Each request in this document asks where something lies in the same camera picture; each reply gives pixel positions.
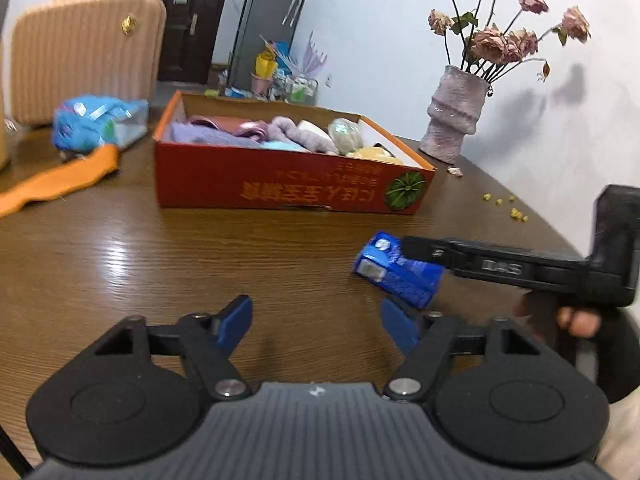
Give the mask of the person right hand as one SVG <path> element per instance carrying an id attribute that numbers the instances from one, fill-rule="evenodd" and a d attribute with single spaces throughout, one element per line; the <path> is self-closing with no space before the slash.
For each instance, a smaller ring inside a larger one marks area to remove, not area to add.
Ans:
<path id="1" fill-rule="evenodd" d="M 559 307 L 556 298 L 546 292 L 526 292 L 514 308 L 516 318 L 528 318 L 532 329 L 542 338 L 547 338 L 549 321 L 555 322 L 559 330 L 564 330 L 577 338 L 592 338 L 602 324 L 597 312 Z"/>

